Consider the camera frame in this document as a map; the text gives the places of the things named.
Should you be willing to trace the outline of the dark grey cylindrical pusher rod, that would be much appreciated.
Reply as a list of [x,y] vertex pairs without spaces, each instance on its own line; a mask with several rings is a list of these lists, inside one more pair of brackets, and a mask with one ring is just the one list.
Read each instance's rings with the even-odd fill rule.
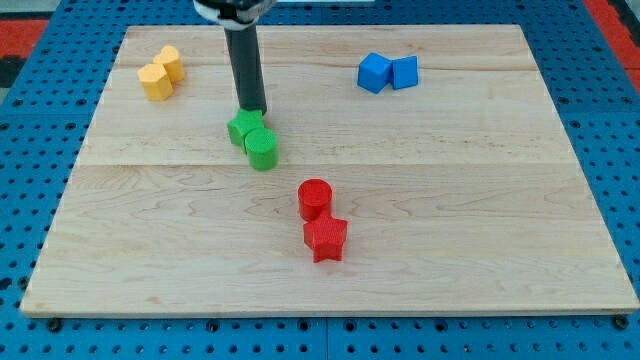
[[242,30],[225,30],[225,37],[239,107],[265,114],[267,102],[256,25]]

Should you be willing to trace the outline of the black white robot end flange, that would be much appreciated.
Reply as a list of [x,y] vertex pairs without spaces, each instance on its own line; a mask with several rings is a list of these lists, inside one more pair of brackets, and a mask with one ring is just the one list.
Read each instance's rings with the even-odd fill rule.
[[241,31],[255,25],[276,5],[276,0],[194,0],[196,12],[227,30]]

